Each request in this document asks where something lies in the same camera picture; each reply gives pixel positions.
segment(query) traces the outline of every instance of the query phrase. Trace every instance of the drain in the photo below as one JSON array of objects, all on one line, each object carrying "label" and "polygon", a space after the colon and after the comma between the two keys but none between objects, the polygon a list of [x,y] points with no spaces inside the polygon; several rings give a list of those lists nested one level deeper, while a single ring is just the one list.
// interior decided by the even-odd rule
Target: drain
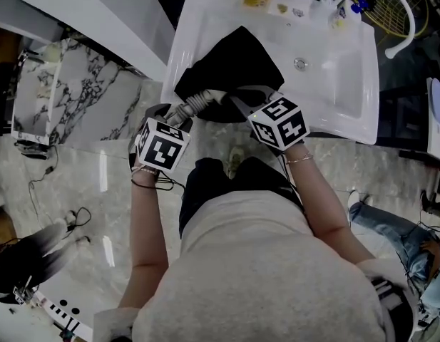
[{"label": "drain", "polygon": [[308,69],[308,62],[305,58],[297,57],[294,59],[294,67],[298,71],[305,72]]}]

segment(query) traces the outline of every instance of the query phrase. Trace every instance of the yellow fan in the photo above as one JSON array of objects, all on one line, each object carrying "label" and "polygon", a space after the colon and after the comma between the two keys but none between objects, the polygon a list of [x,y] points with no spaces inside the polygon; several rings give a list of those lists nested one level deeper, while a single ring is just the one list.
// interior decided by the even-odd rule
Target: yellow fan
[{"label": "yellow fan", "polygon": [[[415,18],[416,33],[414,36],[417,37],[424,32],[429,21],[427,0],[406,1]],[[409,32],[409,20],[400,0],[376,0],[376,2],[373,11],[365,11],[365,14],[386,33],[406,38]]]}]

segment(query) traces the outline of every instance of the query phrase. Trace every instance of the bracelet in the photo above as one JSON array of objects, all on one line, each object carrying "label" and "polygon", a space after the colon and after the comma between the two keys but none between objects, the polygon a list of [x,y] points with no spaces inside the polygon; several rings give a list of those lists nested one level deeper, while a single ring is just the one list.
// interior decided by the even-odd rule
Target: bracelet
[{"label": "bracelet", "polygon": [[290,165],[292,163],[298,163],[298,162],[302,162],[302,161],[306,161],[306,160],[311,160],[313,158],[313,155],[308,152],[304,155],[304,157],[298,159],[298,160],[290,160],[290,161],[286,161],[287,165]]},{"label": "bracelet", "polygon": [[131,171],[132,171],[132,173],[131,173],[131,177],[132,177],[135,173],[137,173],[137,172],[139,172],[139,171],[145,171],[145,172],[148,172],[148,173],[150,173],[150,174],[152,174],[152,175],[154,175],[154,176],[156,176],[156,175],[158,174],[158,171],[157,171],[157,170],[155,170],[155,171],[149,170],[148,168],[145,168],[145,165],[141,165],[141,166],[133,166],[133,167],[131,168]]}]

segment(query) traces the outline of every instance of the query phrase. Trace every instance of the fiducial marker cube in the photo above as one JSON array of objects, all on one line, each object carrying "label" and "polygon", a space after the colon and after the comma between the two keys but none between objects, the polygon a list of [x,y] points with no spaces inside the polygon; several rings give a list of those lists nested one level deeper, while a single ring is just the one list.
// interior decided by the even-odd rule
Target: fiducial marker cube
[{"label": "fiducial marker cube", "polygon": [[281,151],[310,133],[300,107],[283,96],[251,114],[248,120],[260,142]]},{"label": "fiducial marker cube", "polygon": [[190,142],[190,135],[153,118],[147,119],[135,138],[139,162],[165,172],[173,172]]}]

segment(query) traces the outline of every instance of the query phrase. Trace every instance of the blue object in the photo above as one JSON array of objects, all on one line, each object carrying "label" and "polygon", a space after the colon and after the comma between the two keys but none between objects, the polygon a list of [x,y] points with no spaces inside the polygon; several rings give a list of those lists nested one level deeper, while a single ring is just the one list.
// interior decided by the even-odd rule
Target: blue object
[{"label": "blue object", "polygon": [[362,9],[367,9],[369,7],[367,0],[357,0],[357,2]]},{"label": "blue object", "polygon": [[434,78],[431,82],[429,91],[429,100],[431,102],[432,113],[435,120],[440,124],[440,81]]},{"label": "blue object", "polygon": [[353,12],[356,14],[358,14],[362,11],[361,7],[358,4],[352,4],[351,10],[353,10]]}]

